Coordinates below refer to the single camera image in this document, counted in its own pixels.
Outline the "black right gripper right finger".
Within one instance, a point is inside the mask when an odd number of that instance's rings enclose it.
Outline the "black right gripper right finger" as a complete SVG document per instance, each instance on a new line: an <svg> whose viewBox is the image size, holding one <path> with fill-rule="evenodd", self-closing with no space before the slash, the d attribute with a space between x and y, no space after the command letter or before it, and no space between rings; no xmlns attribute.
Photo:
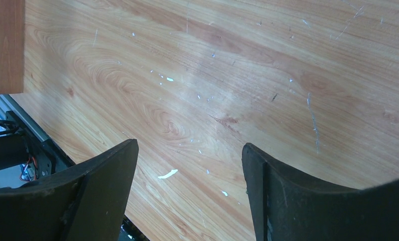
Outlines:
<svg viewBox="0 0 399 241"><path fill-rule="evenodd" d="M399 179L349 188L251 143L241 160L256 240L399 240Z"/></svg>

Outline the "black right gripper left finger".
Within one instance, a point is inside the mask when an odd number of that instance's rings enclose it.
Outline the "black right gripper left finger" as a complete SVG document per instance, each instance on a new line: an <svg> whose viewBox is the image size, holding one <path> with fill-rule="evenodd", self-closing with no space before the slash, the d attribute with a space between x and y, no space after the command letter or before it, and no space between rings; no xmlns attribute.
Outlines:
<svg viewBox="0 0 399 241"><path fill-rule="evenodd" d="M128 139L46 178L0 188L0 240L117 240L138 153Z"/></svg>

